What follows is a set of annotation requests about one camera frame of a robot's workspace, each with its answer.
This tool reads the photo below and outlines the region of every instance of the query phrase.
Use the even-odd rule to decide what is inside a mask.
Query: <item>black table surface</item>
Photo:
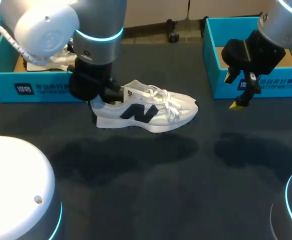
[[[0,135],[50,160],[66,240],[271,240],[271,204],[292,174],[292,98],[230,111],[213,100],[202,45],[124,45],[122,84],[138,79],[199,102],[165,134],[98,129],[84,103],[0,104]]]

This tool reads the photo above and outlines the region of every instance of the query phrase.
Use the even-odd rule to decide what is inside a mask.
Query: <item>white cable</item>
[[[44,66],[46,65],[50,58],[45,58],[44,60],[38,60],[35,57],[31,56],[29,53],[27,53],[17,42],[16,40],[13,39],[13,37],[7,32],[7,30],[5,30],[2,26],[0,26],[0,33],[2,34],[2,36],[5,37],[5,39],[28,61],[36,64],[36,65],[40,65],[40,66]]]

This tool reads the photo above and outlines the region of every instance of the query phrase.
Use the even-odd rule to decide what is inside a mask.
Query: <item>shoe heel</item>
[[[111,119],[98,116],[96,126],[100,129],[119,129],[130,126],[127,120]]]

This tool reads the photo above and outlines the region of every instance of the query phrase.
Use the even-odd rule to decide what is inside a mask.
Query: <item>new balance logo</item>
[[[145,106],[142,104],[131,104],[130,107],[120,116],[122,119],[130,119],[135,117],[136,121],[149,123],[154,116],[157,115],[159,110],[155,105],[152,105],[150,109],[145,113]]]

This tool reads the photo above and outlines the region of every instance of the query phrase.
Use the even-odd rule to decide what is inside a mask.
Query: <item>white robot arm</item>
[[[125,11],[126,0],[0,0],[0,32],[32,62],[49,59],[73,36],[79,58],[104,65],[118,55]]]

